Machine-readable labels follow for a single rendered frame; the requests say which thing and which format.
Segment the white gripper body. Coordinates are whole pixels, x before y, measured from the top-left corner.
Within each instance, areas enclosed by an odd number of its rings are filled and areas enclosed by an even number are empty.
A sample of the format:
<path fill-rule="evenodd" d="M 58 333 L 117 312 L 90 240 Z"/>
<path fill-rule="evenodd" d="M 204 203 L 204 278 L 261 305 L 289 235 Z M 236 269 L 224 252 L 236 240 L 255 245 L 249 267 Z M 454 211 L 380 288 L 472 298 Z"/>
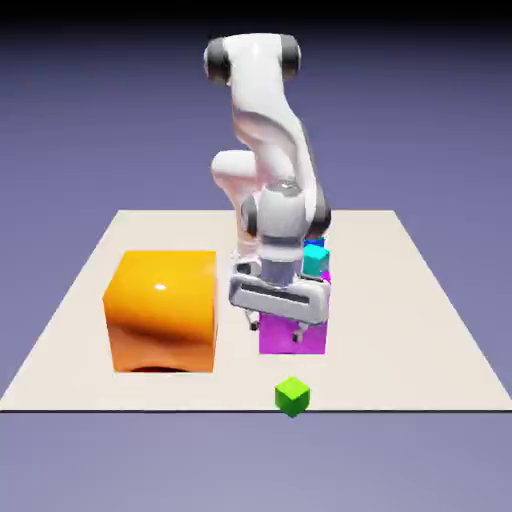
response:
<path fill-rule="evenodd" d="M 233 267 L 229 282 L 229 302 L 308 325 L 328 319 L 330 283 L 322 278 L 295 275 L 289 284 L 273 284 L 249 272 L 249 263 Z"/>

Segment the small cyan cube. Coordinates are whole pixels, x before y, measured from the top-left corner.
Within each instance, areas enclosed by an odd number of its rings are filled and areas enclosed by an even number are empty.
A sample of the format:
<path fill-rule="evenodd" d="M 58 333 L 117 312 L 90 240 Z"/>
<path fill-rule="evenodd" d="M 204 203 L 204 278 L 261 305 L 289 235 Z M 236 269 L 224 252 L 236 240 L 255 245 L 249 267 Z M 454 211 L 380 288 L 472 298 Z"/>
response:
<path fill-rule="evenodd" d="M 302 273 L 322 277 L 329 269 L 330 251 L 323 246 L 308 244 L 304 247 Z"/>

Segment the small green cube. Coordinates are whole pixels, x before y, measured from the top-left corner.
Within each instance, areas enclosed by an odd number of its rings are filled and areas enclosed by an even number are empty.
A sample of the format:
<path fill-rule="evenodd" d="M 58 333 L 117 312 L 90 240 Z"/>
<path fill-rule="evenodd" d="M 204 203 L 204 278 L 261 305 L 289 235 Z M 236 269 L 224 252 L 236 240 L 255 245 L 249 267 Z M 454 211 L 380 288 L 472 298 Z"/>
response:
<path fill-rule="evenodd" d="M 310 387 L 300 379 L 290 376 L 275 386 L 275 405 L 288 417 L 304 412 L 310 403 Z"/>

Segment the large magenta box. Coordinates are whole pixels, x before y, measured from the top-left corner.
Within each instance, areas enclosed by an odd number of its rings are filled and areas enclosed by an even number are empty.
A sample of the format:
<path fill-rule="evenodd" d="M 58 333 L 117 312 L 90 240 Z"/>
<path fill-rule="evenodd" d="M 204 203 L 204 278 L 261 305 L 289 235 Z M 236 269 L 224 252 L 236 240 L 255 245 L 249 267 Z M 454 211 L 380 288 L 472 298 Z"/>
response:
<path fill-rule="evenodd" d="M 263 355 L 324 355 L 328 322 L 310 326 L 301 342 L 293 340 L 298 323 L 293 320 L 260 314 L 259 353 Z"/>

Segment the large orange box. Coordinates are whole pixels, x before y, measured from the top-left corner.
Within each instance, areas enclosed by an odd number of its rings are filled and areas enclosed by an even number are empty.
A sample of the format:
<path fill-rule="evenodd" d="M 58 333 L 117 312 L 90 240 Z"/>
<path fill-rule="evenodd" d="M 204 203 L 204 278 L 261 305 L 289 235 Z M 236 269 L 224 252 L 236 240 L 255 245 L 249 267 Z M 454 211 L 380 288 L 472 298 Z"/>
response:
<path fill-rule="evenodd" d="M 215 252 L 129 250 L 108 284 L 103 306 L 116 371 L 213 371 Z"/>

